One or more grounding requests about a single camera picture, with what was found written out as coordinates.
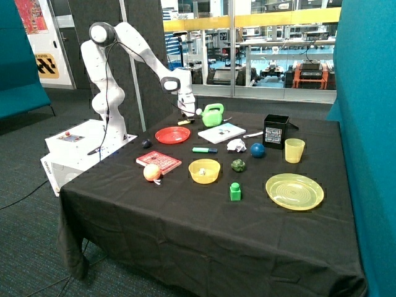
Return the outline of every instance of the green toy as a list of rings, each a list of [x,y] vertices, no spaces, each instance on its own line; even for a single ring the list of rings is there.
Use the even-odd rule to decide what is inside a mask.
[[[230,199],[231,199],[231,201],[240,201],[241,200],[241,186],[238,183],[231,184]]]
[[[231,168],[236,172],[242,172],[245,170],[246,164],[241,159],[236,159],[231,163]]]
[[[197,114],[202,115],[202,121],[206,127],[215,127],[223,121],[224,106],[221,103],[209,104],[205,110],[197,109]]]

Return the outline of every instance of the glass window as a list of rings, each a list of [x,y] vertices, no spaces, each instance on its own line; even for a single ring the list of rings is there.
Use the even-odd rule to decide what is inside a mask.
[[[246,3],[162,0],[170,69],[190,69],[196,95],[334,102],[342,0]]]

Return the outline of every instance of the yellow cup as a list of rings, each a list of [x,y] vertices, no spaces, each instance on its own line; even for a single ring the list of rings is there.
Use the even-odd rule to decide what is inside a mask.
[[[285,141],[285,158],[289,163],[298,163],[303,155],[305,142],[297,138],[289,138]]]

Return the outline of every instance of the crumpled paper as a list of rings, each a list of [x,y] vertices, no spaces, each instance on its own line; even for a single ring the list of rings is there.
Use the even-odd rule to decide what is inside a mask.
[[[246,146],[245,146],[245,143],[242,141],[242,139],[238,138],[238,139],[231,140],[227,144],[227,150],[235,150],[238,153],[244,152],[246,150]]]

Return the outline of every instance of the toy watering can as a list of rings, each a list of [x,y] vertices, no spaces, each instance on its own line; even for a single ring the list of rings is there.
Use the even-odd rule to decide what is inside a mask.
[[[215,127],[223,121],[224,106],[221,103],[209,104],[205,110],[197,109],[197,114],[202,115],[202,121],[206,127]]]

